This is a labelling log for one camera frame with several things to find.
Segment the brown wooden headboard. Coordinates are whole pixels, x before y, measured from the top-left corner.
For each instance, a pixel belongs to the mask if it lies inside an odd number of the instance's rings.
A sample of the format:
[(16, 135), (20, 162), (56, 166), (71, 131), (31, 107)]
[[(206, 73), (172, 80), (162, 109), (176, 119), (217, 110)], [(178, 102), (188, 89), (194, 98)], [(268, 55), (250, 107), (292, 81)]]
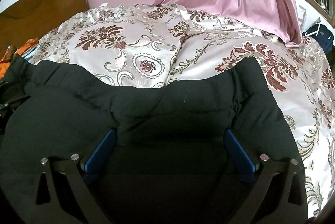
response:
[(86, 0), (19, 0), (1, 12), (1, 56), (10, 45), (23, 46), (42, 38), (77, 13), (89, 9)]

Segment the orange clothes pile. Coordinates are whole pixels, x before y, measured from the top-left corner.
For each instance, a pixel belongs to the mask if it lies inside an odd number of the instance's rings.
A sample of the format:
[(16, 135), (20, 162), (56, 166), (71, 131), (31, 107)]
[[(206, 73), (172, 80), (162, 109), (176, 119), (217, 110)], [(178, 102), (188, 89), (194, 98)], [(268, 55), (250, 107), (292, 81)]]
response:
[(26, 41), (26, 43), (21, 46), (20, 48), (16, 48), (14, 45), (10, 45), (4, 56), (1, 59), (1, 72), (0, 72), (0, 78), (3, 78), (5, 76), (5, 73), (7, 69), (10, 66), (10, 62), (13, 60), (15, 56), (22, 56), (23, 54), (27, 53), (29, 50), (32, 50), (36, 47), (38, 43), (38, 38), (29, 39)]

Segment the large black coat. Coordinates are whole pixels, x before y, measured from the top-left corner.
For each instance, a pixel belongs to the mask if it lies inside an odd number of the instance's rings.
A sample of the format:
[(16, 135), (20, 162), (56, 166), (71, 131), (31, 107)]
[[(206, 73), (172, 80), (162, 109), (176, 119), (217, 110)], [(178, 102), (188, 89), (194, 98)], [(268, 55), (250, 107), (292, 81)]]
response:
[(296, 159), (305, 174), (254, 58), (208, 79), (135, 88), (107, 85), (78, 65), (16, 57), (1, 81), (1, 223), (24, 223), (15, 211), (15, 171), (25, 145), (81, 151), (110, 129), (111, 223), (230, 223), (239, 198), (226, 160), (228, 129), (257, 155)]

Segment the dark blue backpack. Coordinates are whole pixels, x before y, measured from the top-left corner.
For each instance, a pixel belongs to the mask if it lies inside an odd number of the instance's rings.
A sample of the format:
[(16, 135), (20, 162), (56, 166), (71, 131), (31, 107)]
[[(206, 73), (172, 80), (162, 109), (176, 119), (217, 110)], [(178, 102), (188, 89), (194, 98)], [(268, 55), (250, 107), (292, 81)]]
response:
[(323, 24), (317, 23), (302, 33), (302, 36), (312, 37), (321, 46), (324, 53), (328, 54), (333, 47), (334, 35)]

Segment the floral satin bedspread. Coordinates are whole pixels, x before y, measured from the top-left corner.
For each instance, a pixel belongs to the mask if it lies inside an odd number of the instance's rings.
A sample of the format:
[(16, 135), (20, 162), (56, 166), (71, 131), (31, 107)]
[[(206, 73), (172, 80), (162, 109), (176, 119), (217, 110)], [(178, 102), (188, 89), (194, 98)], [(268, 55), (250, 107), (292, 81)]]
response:
[(334, 77), (321, 46), (288, 48), (276, 35), (180, 5), (97, 7), (43, 36), (30, 58), (84, 67), (109, 85), (160, 88), (212, 77), (254, 57), (305, 166), (308, 214), (334, 192)]

